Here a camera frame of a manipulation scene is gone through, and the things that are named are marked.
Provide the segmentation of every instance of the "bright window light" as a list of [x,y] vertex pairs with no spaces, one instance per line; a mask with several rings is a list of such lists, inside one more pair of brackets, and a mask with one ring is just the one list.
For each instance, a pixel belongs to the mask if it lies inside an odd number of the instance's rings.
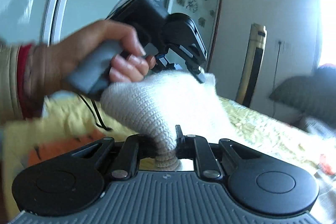
[[336,64],[336,0],[320,0],[322,50],[320,65]]

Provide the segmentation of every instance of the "black wire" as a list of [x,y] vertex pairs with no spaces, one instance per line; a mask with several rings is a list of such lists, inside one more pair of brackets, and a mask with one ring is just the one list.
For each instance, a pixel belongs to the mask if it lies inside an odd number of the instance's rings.
[[96,123],[96,126],[98,126],[99,128],[105,129],[106,131],[110,131],[110,130],[112,130],[112,128],[107,127],[107,126],[103,123],[103,120],[102,120],[102,118],[101,118],[101,116],[100,116],[100,114],[99,114],[99,111],[98,111],[98,108],[97,108],[97,106],[96,106],[95,101],[91,100],[92,105],[93,105],[93,108],[94,108],[94,110],[95,110],[95,112],[96,112],[96,115],[97,115],[98,120],[99,120],[99,122],[100,122],[101,125],[97,123],[96,116],[95,116],[95,114],[94,114],[92,108],[90,107],[89,103],[83,98],[83,96],[81,96],[81,95],[78,95],[78,96],[83,100],[83,102],[86,104],[86,106],[87,106],[87,107],[89,108],[89,110],[91,111],[91,113],[92,113],[92,115],[93,115],[93,117],[94,117],[94,121],[95,121],[95,123]]
[[[282,42],[279,41],[279,50],[278,50],[277,64],[275,65],[275,72],[274,72],[274,78],[273,78],[273,89],[272,89],[272,92],[275,90],[275,80],[277,78],[278,61],[279,61],[279,54],[280,54],[281,44],[282,44]],[[273,114],[272,114],[272,118],[274,118],[276,110],[277,110],[276,109],[276,103],[273,101]]]
[[91,103],[92,103],[93,108],[94,108],[94,110],[95,110],[95,112],[96,112],[96,115],[97,115],[97,118],[98,118],[98,120],[99,120],[99,122],[100,122],[100,124],[101,124],[101,127],[104,128],[106,131],[110,131],[112,128],[110,128],[110,127],[106,127],[106,125],[104,124],[103,119],[102,119],[101,116],[100,116],[100,113],[99,113],[99,110],[98,110],[98,108],[97,108],[97,105],[96,105],[95,101],[94,101],[94,100],[91,100]]

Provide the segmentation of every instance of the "knitted fabric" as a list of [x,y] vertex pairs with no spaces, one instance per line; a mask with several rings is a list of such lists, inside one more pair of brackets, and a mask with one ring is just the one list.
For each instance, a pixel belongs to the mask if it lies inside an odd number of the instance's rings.
[[216,95],[215,77],[200,84],[188,72],[164,71],[138,83],[113,83],[101,97],[102,109],[128,128],[153,138],[159,170],[176,170],[175,125],[218,143],[233,128]]

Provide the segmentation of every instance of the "gray handle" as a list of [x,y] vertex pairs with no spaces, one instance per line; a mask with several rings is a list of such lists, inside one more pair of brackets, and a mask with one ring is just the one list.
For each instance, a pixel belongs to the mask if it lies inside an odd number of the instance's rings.
[[83,95],[99,100],[110,84],[108,73],[111,59],[122,51],[119,42],[104,41],[66,77],[66,81]]

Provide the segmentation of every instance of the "ribbed rubber surface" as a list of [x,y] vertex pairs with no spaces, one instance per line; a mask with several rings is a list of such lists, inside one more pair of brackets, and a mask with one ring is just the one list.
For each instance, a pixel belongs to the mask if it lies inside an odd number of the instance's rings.
[[288,219],[253,215],[240,208],[218,183],[195,172],[146,172],[113,182],[90,208],[65,217],[20,214],[13,224],[317,224],[308,213]]

